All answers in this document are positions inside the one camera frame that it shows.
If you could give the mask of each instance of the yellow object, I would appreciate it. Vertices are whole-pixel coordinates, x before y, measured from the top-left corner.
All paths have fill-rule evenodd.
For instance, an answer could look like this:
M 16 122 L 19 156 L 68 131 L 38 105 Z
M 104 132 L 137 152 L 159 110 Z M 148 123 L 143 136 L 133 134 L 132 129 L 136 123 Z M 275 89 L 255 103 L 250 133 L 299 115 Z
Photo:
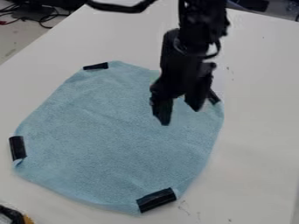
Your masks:
M 24 215 L 24 223 L 25 224 L 34 224 L 33 220 L 29 218 L 27 215 Z

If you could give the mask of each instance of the black tape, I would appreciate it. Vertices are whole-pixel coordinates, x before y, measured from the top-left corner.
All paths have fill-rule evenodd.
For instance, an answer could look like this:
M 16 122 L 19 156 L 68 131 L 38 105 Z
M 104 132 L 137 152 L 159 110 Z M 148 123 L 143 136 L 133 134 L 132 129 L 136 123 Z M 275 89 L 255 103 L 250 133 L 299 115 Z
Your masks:
M 108 69 L 109 65 L 107 62 L 105 63 L 100 63 L 92 66 L 84 66 L 83 70 L 94 70 L 94 69 Z
M 209 101 L 211 102 L 212 105 L 215 105 L 215 104 L 217 104 L 218 102 L 221 101 L 220 98 L 211 89 L 210 89 L 210 92 L 209 92 L 209 95 L 208 95 L 208 99 L 209 99 Z
M 177 200 L 176 194 L 171 188 L 168 188 L 160 192 L 148 194 L 143 198 L 138 199 L 137 204 L 139 206 L 140 212 L 145 213 L 151 209 L 163 206 L 175 200 Z
M 22 136 L 13 136 L 10 138 L 10 151 L 13 161 L 27 157 Z

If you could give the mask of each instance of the blue microfiber cloth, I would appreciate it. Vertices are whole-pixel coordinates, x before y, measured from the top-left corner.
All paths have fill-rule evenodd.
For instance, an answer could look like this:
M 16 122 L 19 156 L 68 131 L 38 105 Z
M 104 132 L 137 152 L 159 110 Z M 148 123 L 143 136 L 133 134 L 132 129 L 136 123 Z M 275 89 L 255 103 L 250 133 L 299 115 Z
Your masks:
M 23 178 L 69 198 L 129 214 L 136 201 L 171 188 L 180 198 L 205 166 L 223 123 L 222 103 L 195 113 L 183 98 L 168 127 L 152 115 L 158 71 L 120 61 L 80 70 L 17 128 Z

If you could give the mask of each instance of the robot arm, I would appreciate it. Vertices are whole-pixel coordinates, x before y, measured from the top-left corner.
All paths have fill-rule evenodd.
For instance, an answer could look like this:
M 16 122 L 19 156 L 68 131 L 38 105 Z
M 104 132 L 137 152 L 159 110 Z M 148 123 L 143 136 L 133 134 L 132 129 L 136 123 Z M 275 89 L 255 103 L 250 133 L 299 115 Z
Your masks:
M 156 0 L 144 0 L 132 7 L 109 3 L 87 4 L 97 10 L 139 13 Z M 179 27 L 163 37 L 161 76 L 150 87 L 153 115 L 162 125 L 169 125 L 174 99 L 184 95 L 185 102 L 199 111 L 205 99 L 219 101 L 211 90 L 213 62 L 204 60 L 218 55 L 220 38 L 227 35 L 226 0 L 179 0 Z M 207 55 L 210 45 L 217 52 Z

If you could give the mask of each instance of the white tabletop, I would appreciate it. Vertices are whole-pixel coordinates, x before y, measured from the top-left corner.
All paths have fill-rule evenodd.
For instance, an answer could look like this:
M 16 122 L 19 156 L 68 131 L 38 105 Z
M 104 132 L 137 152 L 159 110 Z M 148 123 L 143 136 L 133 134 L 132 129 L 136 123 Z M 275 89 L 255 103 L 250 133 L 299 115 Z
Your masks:
M 162 36 L 177 27 L 174 0 L 140 15 L 83 6 L 0 66 L 0 200 L 44 224 L 290 223 L 299 177 L 299 25 L 235 10 L 229 18 L 215 73 L 226 84 L 225 124 L 181 200 L 138 218 L 86 206 L 19 178 L 8 145 L 20 122 L 82 66 L 122 60 L 158 69 Z

